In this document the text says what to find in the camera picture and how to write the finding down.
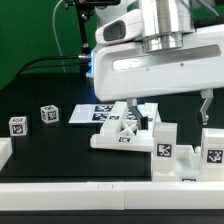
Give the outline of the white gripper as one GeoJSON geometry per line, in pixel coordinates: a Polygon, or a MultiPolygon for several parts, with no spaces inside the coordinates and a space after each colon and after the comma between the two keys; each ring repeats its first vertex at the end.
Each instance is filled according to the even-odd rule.
{"type": "Polygon", "coordinates": [[[146,96],[200,91],[198,123],[206,125],[213,90],[224,87],[224,24],[197,29],[179,49],[145,53],[139,42],[101,47],[94,52],[94,90],[101,101],[127,99],[139,130],[148,117],[137,107],[146,96]]]}

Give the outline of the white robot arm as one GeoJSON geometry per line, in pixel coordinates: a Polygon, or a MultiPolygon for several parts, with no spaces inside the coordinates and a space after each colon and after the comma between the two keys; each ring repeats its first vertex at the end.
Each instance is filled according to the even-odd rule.
{"type": "Polygon", "coordinates": [[[101,101],[199,91],[208,121],[213,90],[224,87],[224,18],[193,22],[190,0],[125,0],[97,12],[91,77],[101,101]]]}

